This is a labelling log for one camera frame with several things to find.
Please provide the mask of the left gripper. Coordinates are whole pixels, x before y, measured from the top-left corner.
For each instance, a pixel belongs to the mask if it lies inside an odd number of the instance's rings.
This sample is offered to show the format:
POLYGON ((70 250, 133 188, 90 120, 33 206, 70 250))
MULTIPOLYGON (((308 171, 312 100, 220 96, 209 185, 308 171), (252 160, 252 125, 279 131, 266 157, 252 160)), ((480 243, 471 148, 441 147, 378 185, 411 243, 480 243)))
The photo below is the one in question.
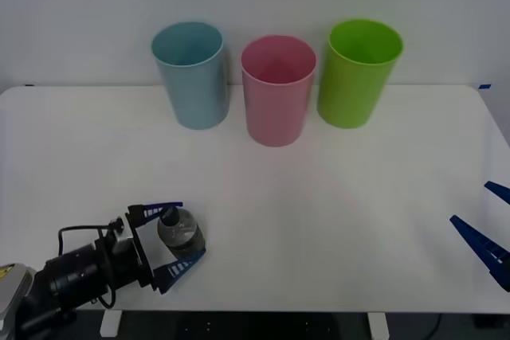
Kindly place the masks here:
POLYGON ((152 273, 137 229, 159 218, 168 209, 178 207, 183 207, 183 203, 130 205, 123 216, 96 228, 99 236, 95 241, 98 267, 109 287, 117 289, 138 282, 141 287, 151 285, 164 295, 205 255, 206 250, 203 249, 164 264, 152 273))

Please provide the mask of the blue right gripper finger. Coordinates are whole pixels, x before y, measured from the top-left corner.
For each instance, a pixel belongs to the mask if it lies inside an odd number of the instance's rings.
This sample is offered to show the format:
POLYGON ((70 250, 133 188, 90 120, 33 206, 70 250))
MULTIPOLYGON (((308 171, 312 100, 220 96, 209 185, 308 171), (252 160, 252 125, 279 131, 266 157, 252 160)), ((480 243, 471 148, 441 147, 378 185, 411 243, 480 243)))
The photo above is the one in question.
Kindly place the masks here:
POLYGON ((509 251, 490 240, 457 215, 449 221, 488 269, 493 279, 509 291, 509 251))
POLYGON ((510 189, 495 182, 486 182, 484 188, 495 194, 501 200, 510 204, 510 189))

